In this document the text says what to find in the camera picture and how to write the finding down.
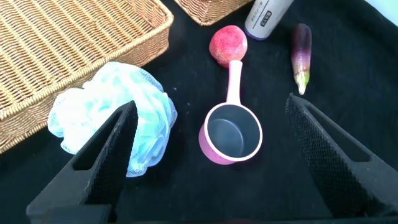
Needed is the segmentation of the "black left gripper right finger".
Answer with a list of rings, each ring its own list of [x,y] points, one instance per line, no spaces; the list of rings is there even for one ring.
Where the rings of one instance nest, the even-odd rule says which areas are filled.
[[[289,127],[336,217],[397,215],[397,171],[309,101],[290,94]]]

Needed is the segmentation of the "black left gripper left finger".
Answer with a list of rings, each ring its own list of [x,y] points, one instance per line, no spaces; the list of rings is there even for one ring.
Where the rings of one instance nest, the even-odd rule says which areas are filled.
[[[130,101],[112,113],[26,208],[31,223],[109,223],[126,179],[138,114]]]

